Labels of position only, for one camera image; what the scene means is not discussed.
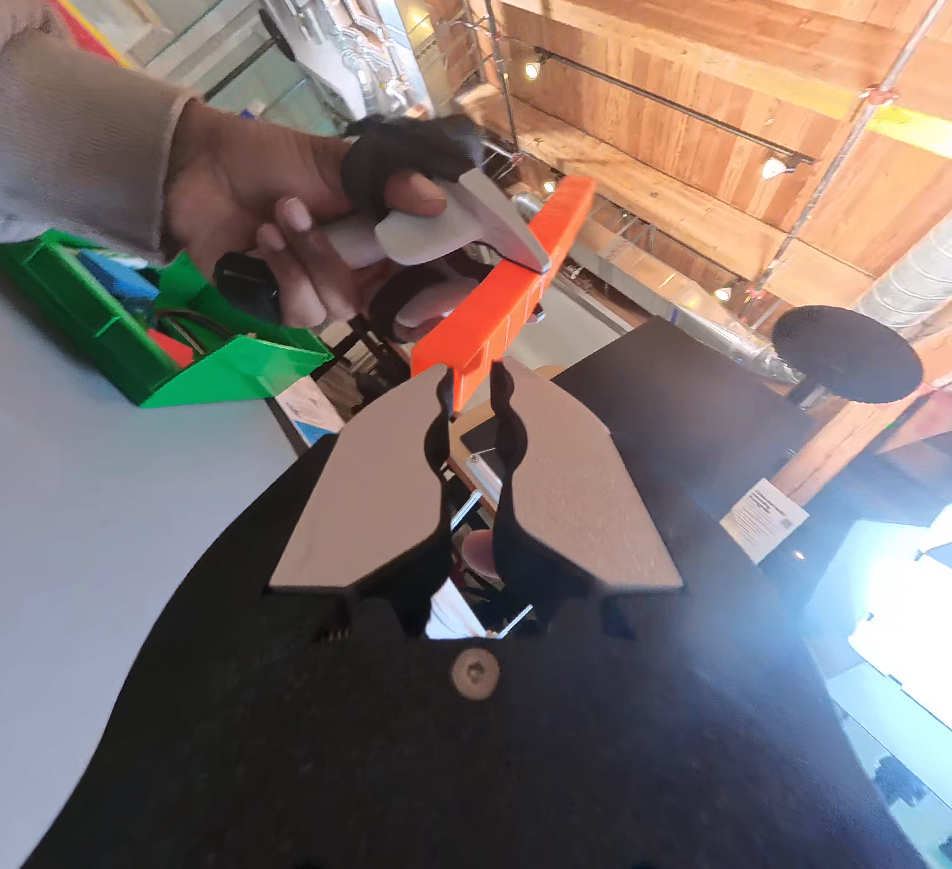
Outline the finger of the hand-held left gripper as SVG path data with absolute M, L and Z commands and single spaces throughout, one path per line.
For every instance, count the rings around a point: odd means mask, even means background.
M 392 209 L 375 226 L 385 256 L 417 266 L 483 244 L 522 268 L 548 272 L 550 256 L 513 203 L 480 169 L 463 173 L 454 183 L 438 181 L 437 186 L 446 201 L 442 213 L 418 217 Z

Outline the orange segmented plastic bar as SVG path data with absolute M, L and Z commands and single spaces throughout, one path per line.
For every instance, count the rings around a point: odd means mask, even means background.
M 502 259 L 470 295 L 411 350 L 411 375 L 434 365 L 452 374 L 451 412 L 458 414 L 488 377 L 535 308 L 541 304 L 568 251 L 592 210 L 597 185 L 589 177 L 562 178 L 553 195 L 530 221 L 550 265 L 535 273 Z

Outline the ribbed silver duct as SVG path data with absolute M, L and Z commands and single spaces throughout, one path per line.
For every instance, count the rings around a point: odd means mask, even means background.
M 918 326 L 951 298 L 951 215 L 860 296 L 852 309 L 896 331 Z

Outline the white paper label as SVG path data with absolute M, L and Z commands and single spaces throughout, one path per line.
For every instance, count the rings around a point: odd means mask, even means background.
M 720 527 L 759 565 L 807 518 L 802 506 L 768 479 L 760 479 L 720 519 Z

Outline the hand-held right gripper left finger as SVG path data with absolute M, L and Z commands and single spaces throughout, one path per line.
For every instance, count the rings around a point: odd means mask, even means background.
M 445 529 L 453 380 L 446 365 L 430 366 L 343 427 L 271 590 L 355 588 Z

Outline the red block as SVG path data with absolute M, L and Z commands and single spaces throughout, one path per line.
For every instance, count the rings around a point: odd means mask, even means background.
M 187 368 L 194 362 L 195 350 L 187 343 L 152 328 L 147 330 L 147 335 L 179 368 Z

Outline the black track light rail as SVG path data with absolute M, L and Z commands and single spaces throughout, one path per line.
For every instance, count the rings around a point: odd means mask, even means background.
M 541 71 L 549 62 L 554 62 L 577 74 L 594 78 L 634 97 L 644 101 L 650 101 L 680 116 L 694 120 L 699 124 L 714 128 L 731 137 L 768 151 L 768 158 L 765 162 L 764 170 L 762 171 L 762 177 L 765 180 L 776 178 L 779 175 L 792 174 L 801 166 L 812 167 L 817 163 L 817 160 L 813 156 L 803 153 L 802 151 L 749 132 L 740 126 L 730 124 L 698 109 L 684 105 L 681 102 L 674 101 L 651 90 L 636 86 L 631 82 L 603 73 L 591 66 L 576 62 L 563 54 L 543 49 L 539 45 L 532 47 L 530 58 L 523 65 L 527 80 L 538 80 L 541 76 Z

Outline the white and blue leaflet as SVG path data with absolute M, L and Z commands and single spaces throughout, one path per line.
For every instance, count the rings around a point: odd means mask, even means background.
M 301 453 L 326 435 L 337 435 L 346 421 L 317 382 L 306 375 L 270 402 L 275 419 Z

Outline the person's left hand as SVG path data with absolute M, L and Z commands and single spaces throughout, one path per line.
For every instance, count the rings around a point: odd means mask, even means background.
M 327 237 L 327 224 L 354 211 L 341 178 L 355 140 L 346 133 L 312 136 L 189 102 L 173 137 L 166 233 L 208 280 L 226 253 L 264 260 L 289 327 L 351 320 L 366 306 L 370 281 L 387 274 L 354 272 Z M 437 181 L 415 172 L 393 177 L 385 199 L 418 217 L 446 205 Z

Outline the large black round disc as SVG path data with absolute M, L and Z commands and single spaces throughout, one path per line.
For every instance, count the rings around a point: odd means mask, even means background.
M 922 361 L 904 337 L 845 308 L 791 309 L 776 320 L 772 341 L 778 356 L 802 376 L 786 395 L 798 406 L 822 390 L 848 401 L 887 404 L 922 383 Z

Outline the small black round disc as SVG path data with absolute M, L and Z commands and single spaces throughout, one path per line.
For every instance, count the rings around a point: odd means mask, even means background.
M 282 56 L 289 62 L 296 63 L 296 56 L 291 44 L 268 10 L 265 8 L 260 8 L 258 10 L 258 17 L 268 33 L 270 44 L 276 47 Z

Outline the person's right hand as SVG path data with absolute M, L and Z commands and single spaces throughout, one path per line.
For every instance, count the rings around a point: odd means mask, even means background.
M 500 580 L 493 552 L 492 530 L 470 531 L 463 539 L 460 555 L 463 564 L 476 575 L 490 581 Z

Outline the metal ceiling pipe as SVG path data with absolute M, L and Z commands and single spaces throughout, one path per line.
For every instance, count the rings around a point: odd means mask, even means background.
M 803 229 L 809 224 L 812 216 L 832 187 L 839 173 L 850 160 L 854 149 L 863 137 L 864 132 L 873 120 L 874 114 L 898 99 L 898 83 L 915 54 L 926 41 L 936 21 L 941 17 L 950 0 L 934 0 L 931 6 L 922 15 L 916 27 L 909 34 L 901 49 L 882 79 L 868 86 L 859 96 L 855 110 L 849 120 L 849 131 L 844 137 L 835 156 L 827 165 L 825 172 L 805 203 L 800 215 L 794 221 L 789 232 L 784 236 L 776 252 L 767 266 L 752 280 L 744 290 L 744 300 L 741 305 L 742 320 L 746 319 L 748 308 L 755 301 L 761 299 L 768 285 L 768 280 L 779 270 L 785 260 L 791 245 L 800 237 Z

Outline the green plastic bin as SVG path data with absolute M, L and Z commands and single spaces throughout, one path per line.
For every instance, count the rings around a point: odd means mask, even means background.
M 157 271 L 160 295 L 132 313 L 77 259 L 96 247 L 49 230 L 2 246 L 2 271 L 75 351 L 142 408 L 275 397 L 328 363 L 306 330 L 263 323 L 233 310 L 186 256 Z M 194 362 L 179 368 L 148 337 L 149 328 L 187 343 Z

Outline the blue block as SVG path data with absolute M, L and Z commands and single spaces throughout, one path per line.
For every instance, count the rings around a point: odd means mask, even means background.
M 110 295 L 121 302 L 151 304 L 160 295 L 160 289 L 139 269 L 128 266 L 112 256 L 82 248 L 77 259 L 87 272 Z

